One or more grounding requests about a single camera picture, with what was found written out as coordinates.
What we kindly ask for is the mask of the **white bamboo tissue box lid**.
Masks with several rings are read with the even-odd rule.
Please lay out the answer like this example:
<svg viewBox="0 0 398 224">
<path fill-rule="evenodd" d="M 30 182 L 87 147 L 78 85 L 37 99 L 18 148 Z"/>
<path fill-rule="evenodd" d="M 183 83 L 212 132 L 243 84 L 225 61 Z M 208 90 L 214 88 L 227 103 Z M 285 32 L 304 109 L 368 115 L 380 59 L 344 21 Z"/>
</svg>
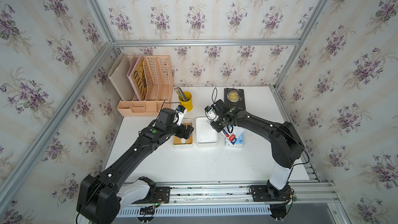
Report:
<svg viewBox="0 0 398 224">
<path fill-rule="evenodd" d="M 194 127 L 192 119 L 183 120 L 182 121 L 182 125 L 184 125 L 185 127 L 187 127 L 187 126 Z M 181 138 L 178 138 L 178 137 L 174 136 L 173 137 L 173 141 L 172 141 L 172 146 L 175 149 L 189 149 L 189 148 L 192 148 L 193 145 L 194 145 L 193 137 L 194 137 L 193 133 L 190 134 L 190 137 L 188 139 L 181 139 Z"/>
</svg>

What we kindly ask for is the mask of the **blue tissue paper pack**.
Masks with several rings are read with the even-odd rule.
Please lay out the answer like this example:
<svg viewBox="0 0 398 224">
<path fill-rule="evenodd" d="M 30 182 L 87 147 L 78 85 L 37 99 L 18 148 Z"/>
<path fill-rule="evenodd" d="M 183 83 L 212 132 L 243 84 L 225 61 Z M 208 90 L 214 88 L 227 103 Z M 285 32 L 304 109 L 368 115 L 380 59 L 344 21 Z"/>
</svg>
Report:
<svg viewBox="0 0 398 224">
<path fill-rule="evenodd" d="M 242 148 L 244 145 L 244 129 L 228 125 L 222 130 L 226 147 Z"/>
</svg>

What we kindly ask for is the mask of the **toothpaste tube box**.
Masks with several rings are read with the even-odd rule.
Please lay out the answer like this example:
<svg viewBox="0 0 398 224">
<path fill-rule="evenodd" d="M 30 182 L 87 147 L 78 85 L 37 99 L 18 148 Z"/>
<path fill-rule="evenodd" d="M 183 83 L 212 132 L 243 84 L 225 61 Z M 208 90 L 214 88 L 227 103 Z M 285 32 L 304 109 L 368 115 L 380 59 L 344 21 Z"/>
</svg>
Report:
<svg viewBox="0 0 398 224">
<path fill-rule="evenodd" d="M 235 144 L 235 142 L 237 141 L 236 135 L 229 132 L 227 128 L 222 129 L 221 133 L 224 135 L 227 142 Z"/>
</svg>

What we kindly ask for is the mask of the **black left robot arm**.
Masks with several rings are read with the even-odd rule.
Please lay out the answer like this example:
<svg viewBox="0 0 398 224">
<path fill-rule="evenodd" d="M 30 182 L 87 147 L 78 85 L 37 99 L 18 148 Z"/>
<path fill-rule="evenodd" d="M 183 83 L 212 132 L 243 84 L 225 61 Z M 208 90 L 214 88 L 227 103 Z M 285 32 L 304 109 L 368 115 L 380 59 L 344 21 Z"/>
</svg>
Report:
<svg viewBox="0 0 398 224">
<path fill-rule="evenodd" d="M 172 136 L 188 139 L 192 126 L 182 125 L 187 109 L 178 105 L 175 110 L 163 108 L 158 117 L 138 133 L 134 144 L 111 166 L 97 176 L 86 176 L 80 184 L 76 211 L 94 224 L 112 223 L 126 206 L 155 193 L 156 184 L 140 177 L 124 186 L 139 164 Z"/>
</svg>

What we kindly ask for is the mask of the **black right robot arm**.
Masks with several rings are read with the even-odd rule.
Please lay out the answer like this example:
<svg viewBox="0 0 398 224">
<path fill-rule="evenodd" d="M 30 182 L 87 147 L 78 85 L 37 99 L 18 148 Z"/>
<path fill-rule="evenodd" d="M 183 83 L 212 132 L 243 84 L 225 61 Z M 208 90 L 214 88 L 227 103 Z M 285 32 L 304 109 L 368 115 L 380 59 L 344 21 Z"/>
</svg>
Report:
<svg viewBox="0 0 398 224">
<path fill-rule="evenodd" d="M 218 133 L 227 131 L 232 134 L 239 127 L 267 140 L 275 162 L 267 186 L 278 191 L 286 188 L 295 162 L 305 152 L 304 144 L 292 123 L 272 122 L 241 107 L 228 107 L 222 100 L 205 107 L 205 114 L 211 127 Z"/>
</svg>

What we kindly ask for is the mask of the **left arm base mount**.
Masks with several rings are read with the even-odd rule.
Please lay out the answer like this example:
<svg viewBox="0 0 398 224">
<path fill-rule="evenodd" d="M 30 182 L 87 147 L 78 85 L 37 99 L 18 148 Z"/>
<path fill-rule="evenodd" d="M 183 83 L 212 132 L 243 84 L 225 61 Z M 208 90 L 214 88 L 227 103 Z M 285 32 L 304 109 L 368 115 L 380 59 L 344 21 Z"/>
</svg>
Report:
<svg viewBox="0 0 398 224">
<path fill-rule="evenodd" d="M 169 203 L 171 187 L 155 187 L 150 189 L 148 196 L 142 200 L 134 202 L 134 204 L 155 204 Z"/>
</svg>

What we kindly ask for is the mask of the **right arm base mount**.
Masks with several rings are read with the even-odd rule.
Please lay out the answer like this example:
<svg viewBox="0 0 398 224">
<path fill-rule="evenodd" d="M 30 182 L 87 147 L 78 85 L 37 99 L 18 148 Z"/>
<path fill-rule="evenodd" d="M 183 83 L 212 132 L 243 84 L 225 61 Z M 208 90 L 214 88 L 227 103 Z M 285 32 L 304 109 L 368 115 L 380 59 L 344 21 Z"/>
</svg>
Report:
<svg viewBox="0 0 398 224">
<path fill-rule="evenodd" d="M 250 186 L 249 193 L 254 202 L 289 202 L 294 195 L 294 190 L 288 184 L 282 190 L 266 184 Z"/>
</svg>

